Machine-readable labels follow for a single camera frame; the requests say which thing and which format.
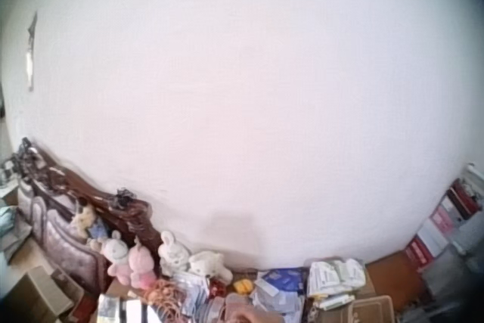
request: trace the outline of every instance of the pink stuffed bunny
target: pink stuffed bunny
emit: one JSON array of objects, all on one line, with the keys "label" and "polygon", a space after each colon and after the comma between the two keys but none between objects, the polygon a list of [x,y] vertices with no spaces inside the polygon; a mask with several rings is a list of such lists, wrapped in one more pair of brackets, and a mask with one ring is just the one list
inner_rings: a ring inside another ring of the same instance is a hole
[{"label": "pink stuffed bunny", "polygon": [[147,290],[156,280],[154,274],[154,260],[149,249],[140,244],[139,239],[135,239],[136,245],[129,250],[129,267],[133,271],[131,274],[131,286],[135,289]]},{"label": "pink stuffed bunny", "polygon": [[101,253],[112,262],[107,274],[116,277],[121,284],[129,285],[132,270],[129,268],[128,246],[121,240],[119,231],[113,231],[112,238],[102,244]]}]

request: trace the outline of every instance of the teddy bear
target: teddy bear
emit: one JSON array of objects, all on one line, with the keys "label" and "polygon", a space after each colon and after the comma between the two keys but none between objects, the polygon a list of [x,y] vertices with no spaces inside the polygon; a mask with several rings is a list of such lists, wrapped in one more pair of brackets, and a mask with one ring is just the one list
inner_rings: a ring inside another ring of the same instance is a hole
[{"label": "teddy bear", "polygon": [[234,278],[232,272],[224,266],[224,256],[213,251],[202,251],[190,256],[189,272],[208,278],[218,278],[229,285]]},{"label": "teddy bear", "polygon": [[170,231],[163,231],[161,240],[163,243],[158,248],[161,273],[171,277],[175,272],[186,272],[190,257],[187,248],[177,242]]},{"label": "teddy bear", "polygon": [[121,284],[129,285],[133,271],[129,267],[128,245],[121,240],[119,231],[113,231],[111,237],[103,242],[101,248],[101,253],[112,263],[107,268],[107,274],[116,277]]},{"label": "teddy bear", "polygon": [[84,207],[77,207],[81,212],[76,213],[70,225],[76,230],[81,238],[85,238],[86,244],[94,251],[101,252],[101,245],[108,238],[107,228],[99,217],[95,208],[88,204]]},{"label": "teddy bear", "polygon": [[138,237],[135,238],[135,246],[129,249],[129,267],[131,273],[131,286],[135,289],[147,290],[156,280],[154,274],[154,260],[149,249],[141,245]]}]

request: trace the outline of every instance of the white plush toy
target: white plush toy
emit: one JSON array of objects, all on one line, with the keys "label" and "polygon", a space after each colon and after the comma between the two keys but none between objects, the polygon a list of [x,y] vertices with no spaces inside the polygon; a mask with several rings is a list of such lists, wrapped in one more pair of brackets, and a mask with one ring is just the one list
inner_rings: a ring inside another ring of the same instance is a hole
[{"label": "white plush toy", "polygon": [[101,253],[112,263],[107,268],[107,274],[118,278],[121,284],[129,285],[133,271],[129,267],[128,246],[121,240],[119,231],[113,231],[112,237],[108,238],[101,248]]},{"label": "white plush toy", "polygon": [[173,276],[175,272],[186,272],[188,257],[190,257],[187,248],[177,242],[170,231],[163,231],[161,240],[163,243],[158,248],[161,273],[166,276]]},{"label": "white plush toy", "polygon": [[234,276],[232,272],[224,266],[224,256],[213,251],[202,251],[192,255],[190,262],[190,272],[208,278],[218,278],[222,283],[229,285]]}]

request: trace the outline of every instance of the hand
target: hand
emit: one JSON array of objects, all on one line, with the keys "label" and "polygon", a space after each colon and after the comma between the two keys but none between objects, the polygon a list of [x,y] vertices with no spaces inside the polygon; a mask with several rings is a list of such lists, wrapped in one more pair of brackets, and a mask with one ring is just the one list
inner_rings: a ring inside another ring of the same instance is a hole
[{"label": "hand", "polygon": [[255,306],[244,306],[231,315],[230,320],[238,319],[249,323],[284,323],[282,315],[276,312],[266,312]]}]

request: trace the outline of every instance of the carved wooden headboard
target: carved wooden headboard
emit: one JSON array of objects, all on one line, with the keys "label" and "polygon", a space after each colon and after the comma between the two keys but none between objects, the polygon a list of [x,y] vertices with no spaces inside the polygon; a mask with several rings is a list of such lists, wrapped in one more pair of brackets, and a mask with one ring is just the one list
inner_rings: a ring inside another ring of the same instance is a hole
[{"label": "carved wooden headboard", "polygon": [[129,246],[138,236],[158,264],[157,250],[162,241],[160,233],[151,224],[148,202],[136,199],[126,189],[118,190],[117,194],[99,191],[72,170],[57,164],[27,138],[22,140],[14,162],[20,176],[32,186],[36,195],[43,197],[49,208],[55,208],[67,221],[72,218],[73,211],[58,203],[58,196],[68,196],[74,203],[90,203],[108,227],[121,232]]}]

